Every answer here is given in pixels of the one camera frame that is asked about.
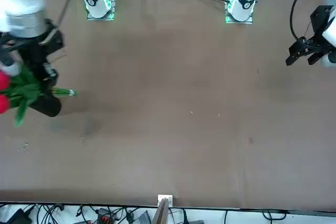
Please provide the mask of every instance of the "tabletop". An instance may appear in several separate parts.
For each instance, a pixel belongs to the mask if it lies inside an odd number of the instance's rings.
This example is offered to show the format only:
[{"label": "tabletop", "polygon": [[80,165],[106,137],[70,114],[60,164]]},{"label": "tabletop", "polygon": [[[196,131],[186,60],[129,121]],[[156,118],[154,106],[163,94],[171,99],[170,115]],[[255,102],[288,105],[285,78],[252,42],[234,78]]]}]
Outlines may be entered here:
[{"label": "tabletop", "polygon": [[[52,57],[79,95],[19,128],[0,116],[1,200],[334,209],[336,72],[286,67],[292,1],[258,0],[242,25],[214,0],[117,0],[112,22],[71,0]],[[298,35],[321,4],[298,1]]]}]

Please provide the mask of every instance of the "red tulip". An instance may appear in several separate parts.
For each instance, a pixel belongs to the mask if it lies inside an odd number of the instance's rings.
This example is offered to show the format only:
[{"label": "red tulip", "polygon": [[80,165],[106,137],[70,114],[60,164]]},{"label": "red tulip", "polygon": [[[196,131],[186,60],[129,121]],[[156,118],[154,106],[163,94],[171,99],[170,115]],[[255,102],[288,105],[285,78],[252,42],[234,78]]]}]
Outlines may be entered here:
[{"label": "red tulip", "polygon": [[10,78],[8,75],[0,71],[0,90],[5,90],[9,87]]},{"label": "red tulip", "polygon": [[0,114],[5,113],[11,107],[11,102],[7,96],[0,94]]}]

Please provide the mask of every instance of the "white floor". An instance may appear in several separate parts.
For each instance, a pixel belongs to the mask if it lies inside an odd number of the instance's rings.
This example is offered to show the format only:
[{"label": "white floor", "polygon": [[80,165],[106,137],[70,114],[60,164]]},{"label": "white floor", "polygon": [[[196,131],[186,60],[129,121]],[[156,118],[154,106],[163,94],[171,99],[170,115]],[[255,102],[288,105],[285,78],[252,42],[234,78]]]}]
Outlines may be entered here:
[{"label": "white floor", "polygon": [[[17,209],[23,209],[27,205],[8,205],[0,208],[0,221],[6,222]],[[33,223],[37,223],[36,216],[38,206],[35,206],[34,210],[30,213],[30,219]],[[76,213],[78,210],[78,206],[66,206],[64,211],[60,211],[59,209],[54,212],[53,217],[59,224],[72,224],[83,221],[83,217],[76,217]],[[111,211],[117,209],[118,207],[110,207]],[[134,212],[134,219],[142,215],[145,211],[148,211],[149,216],[153,219],[156,209],[155,208],[140,208]],[[172,213],[174,215],[175,224],[180,222],[183,223],[183,212],[180,209],[172,208]],[[42,208],[39,213],[39,223],[42,222],[43,216],[45,215],[45,211]],[[83,213],[85,214],[85,219],[87,221],[97,219],[96,213],[89,207],[83,208]],[[204,223],[211,224],[223,224],[225,217],[225,210],[195,210],[195,209],[186,209],[188,221],[195,220],[203,220]],[[272,214],[273,218],[281,218],[283,215],[281,214]],[[237,211],[229,211],[226,218],[227,224],[232,223],[251,223],[251,224],[269,224],[270,221],[266,220],[263,215],[259,212],[237,212]],[[274,223],[280,224],[335,224],[336,217],[322,217],[322,216],[306,216],[306,215],[287,215],[287,217],[282,221],[274,221]],[[168,224],[174,224],[171,215],[169,215]]]}]

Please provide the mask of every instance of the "green leaf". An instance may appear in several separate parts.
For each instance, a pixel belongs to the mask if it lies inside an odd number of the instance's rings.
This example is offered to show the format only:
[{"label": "green leaf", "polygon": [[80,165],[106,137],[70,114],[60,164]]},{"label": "green leaf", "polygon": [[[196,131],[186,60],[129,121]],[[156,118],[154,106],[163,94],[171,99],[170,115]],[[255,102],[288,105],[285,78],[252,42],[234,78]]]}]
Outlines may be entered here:
[{"label": "green leaf", "polygon": [[32,84],[28,84],[22,87],[16,87],[11,91],[11,95],[10,96],[14,96],[14,95],[23,95],[24,97],[30,98],[30,97],[34,97],[35,93],[39,94],[40,93],[40,89],[39,89],[39,85],[32,83]]},{"label": "green leaf", "polygon": [[10,101],[10,107],[11,108],[19,107],[21,100],[22,100],[22,96],[21,95],[17,95],[15,97],[10,97],[10,99],[9,99],[9,101]]},{"label": "green leaf", "polygon": [[23,80],[23,82],[26,83],[26,84],[29,84],[29,83],[38,83],[38,81],[34,77],[33,73],[25,65],[22,66],[22,71],[20,73],[20,77]]},{"label": "green leaf", "polygon": [[11,86],[23,86],[24,81],[21,79],[20,75],[11,77]]},{"label": "green leaf", "polygon": [[38,96],[39,96],[39,94],[35,93],[34,96],[28,98],[28,100],[27,100],[28,106],[30,106],[33,102],[35,102],[37,100]]},{"label": "green leaf", "polygon": [[15,116],[15,122],[16,126],[19,127],[23,123],[23,119],[25,117],[25,114],[27,112],[28,108],[28,100],[27,99],[22,99],[19,108],[16,111],[16,116]]}]

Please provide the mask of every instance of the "flower bouquet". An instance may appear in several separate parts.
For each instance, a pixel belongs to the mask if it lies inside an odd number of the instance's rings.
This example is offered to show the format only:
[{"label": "flower bouquet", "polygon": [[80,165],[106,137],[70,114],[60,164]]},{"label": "flower bouquet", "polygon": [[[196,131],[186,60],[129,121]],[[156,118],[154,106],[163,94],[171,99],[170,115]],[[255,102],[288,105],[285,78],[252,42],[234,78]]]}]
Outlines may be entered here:
[{"label": "flower bouquet", "polygon": [[[59,97],[76,95],[74,90],[56,87],[50,92]],[[27,108],[45,93],[46,91],[41,88],[40,83],[25,65],[22,66],[21,73],[13,77],[0,71],[0,114],[10,108],[17,108],[16,126],[22,125]]]}]

